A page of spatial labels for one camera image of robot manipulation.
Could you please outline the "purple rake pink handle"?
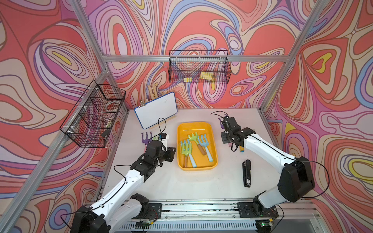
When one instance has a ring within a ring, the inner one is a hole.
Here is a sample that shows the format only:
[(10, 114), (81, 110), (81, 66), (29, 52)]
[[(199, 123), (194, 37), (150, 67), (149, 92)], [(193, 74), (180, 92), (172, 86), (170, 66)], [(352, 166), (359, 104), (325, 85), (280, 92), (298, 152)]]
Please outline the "purple rake pink handle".
[(149, 132), (149, 133), (145, 132), (145, 133), (141, 133), (141, 136), (142, 136), (141, 141), (144, 144), (144, 151), (146, 151), (147, 145), (152, 140), (153, 134), (152, 132)]

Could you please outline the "green fork wooden handle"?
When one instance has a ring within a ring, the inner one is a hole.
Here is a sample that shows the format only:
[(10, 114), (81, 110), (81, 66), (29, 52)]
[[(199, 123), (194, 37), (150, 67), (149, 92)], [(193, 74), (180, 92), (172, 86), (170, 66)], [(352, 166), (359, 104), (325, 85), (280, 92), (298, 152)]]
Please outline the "green fork wooden handle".
[(188, 157), (189, 154), (191, 153), (192, 147), (191, 147), (191, 142), (190, 140), (184, 140), (181, 141), (181, 154), (184, 156), (184, 163), (183, 167), (187, 168), (188, 167)]

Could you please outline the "light blue rake pale handle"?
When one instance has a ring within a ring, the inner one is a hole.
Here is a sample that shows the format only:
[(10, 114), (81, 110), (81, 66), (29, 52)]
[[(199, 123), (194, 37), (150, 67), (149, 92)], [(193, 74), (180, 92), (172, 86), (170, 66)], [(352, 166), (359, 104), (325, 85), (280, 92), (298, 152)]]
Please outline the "light blue rake pale handle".
[(212, 155), (211, 155), (211, 153), (210, 153), (210, 151), (209, 151), (209, 149), (208, 149), (209, 142), (208, 142), (208, 140), (207, 140), (207, 135), (206, 135), (206, 134), (204, 134), (204, 135), (200, 135), (200, 136), (198, 137), (198, 142), (201, 144), (202, 147), (204, 147), (204, 149), (205, 149), (205, 151), (206, 151), (206, 153), (207, 153), (207, 157), (208, 157), (208, 159), (209, 159), (209, 162), (212, 163), (214, 160), (213, 160)]

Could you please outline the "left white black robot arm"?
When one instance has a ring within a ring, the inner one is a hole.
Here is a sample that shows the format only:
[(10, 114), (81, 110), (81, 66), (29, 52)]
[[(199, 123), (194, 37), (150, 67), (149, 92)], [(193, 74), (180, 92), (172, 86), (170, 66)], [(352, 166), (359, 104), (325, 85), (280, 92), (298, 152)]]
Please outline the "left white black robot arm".
[(74, 212), (71, 233), (114, 233), (124, 222), (147, 214), (149, 200), (133, 194), (150, 178), (163, 162), (172, 162), (175, 147), (167, 141), (152, 140), (146, 151), (131, 166), (124, 178), (105, 196), (90, 207), (81, 206)]

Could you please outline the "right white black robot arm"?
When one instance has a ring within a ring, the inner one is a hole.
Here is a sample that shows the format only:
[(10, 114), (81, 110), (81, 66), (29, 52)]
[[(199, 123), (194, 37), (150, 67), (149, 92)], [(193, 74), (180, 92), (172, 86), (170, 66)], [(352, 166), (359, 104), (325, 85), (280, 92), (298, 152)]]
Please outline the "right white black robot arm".
[(224, 132), (221, 133), (224, 144), (232, 143), (250, 150), (280, 174), (278, 184), (253, 199), (253, 212), (262, 216), (278, 204), (295, 203), (314, 189), (315, 181), (310, 161), (305, 157), (294, 157), (269, 144), (253, 129), (242, 128), (234, 117), (225, 116), (221, 121)]

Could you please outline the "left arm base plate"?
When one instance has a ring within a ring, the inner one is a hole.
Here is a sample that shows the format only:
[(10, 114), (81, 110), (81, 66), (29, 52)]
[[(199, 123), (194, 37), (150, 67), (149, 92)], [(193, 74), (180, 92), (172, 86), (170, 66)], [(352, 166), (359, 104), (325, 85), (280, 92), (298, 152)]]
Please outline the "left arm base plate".
[(142, 208), (139, 215), (132, 219), (160, 219), (162, 216), (161, 203), (149, 203), (145, 208)]

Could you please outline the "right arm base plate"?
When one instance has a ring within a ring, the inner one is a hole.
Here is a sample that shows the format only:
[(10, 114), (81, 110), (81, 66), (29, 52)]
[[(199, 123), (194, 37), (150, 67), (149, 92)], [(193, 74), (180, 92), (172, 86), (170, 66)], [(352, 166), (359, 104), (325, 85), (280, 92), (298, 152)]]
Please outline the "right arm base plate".
[(237, 203), (237, 206), (233, 208), (234, 211), (238, 211), (240, 218), (273, 218), (279, 217), (277, 209), (273, 206), (269, 209), (262, 209), (258, 211), (254, 208), (253, 202), (248, 203)]

